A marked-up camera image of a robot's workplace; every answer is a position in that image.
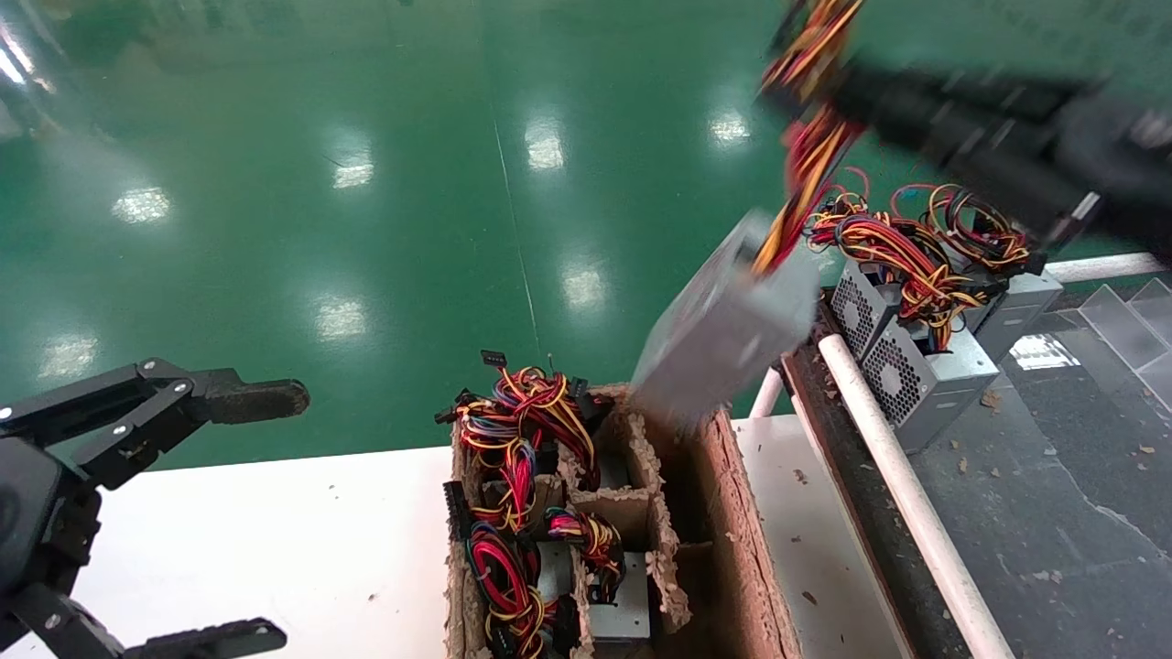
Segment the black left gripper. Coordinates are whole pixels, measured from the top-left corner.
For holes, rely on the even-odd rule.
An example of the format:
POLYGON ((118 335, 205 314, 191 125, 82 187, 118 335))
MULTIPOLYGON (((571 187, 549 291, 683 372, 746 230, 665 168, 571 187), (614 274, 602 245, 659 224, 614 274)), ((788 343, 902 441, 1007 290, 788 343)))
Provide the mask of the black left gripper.
POLYGON ((207 423, 258 423, 309 408, 297 379, 246 383, 237 371, 183 371, 162 359, 127 364, 4 403, 1 442, 1 639, 32 632, 56 658, 243 658, 288 643, 264 618, 176 632, 125 647, 71 600, 91 563, 102 496, 152 466, 207 423), (71 467, 48 453, 89 441, 71 467))

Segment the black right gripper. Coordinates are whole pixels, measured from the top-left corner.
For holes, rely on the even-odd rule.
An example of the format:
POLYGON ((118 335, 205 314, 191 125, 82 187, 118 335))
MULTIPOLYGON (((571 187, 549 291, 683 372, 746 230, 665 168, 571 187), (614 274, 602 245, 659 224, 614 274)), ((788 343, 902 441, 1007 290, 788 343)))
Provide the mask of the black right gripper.
POLYGON ((1093 230, 1167 249, 1168 108, 1089 91, 1089 79, 1034 72, 849 66, 838 75, 838 113, 884 145, 917 155, 1028 235, 1083 229, 1092 190, 1101 196, 1093 230), (1049 124, 1063 107, 1062 167, 1081 183, 1009 141, 1016 122, 1049 124))

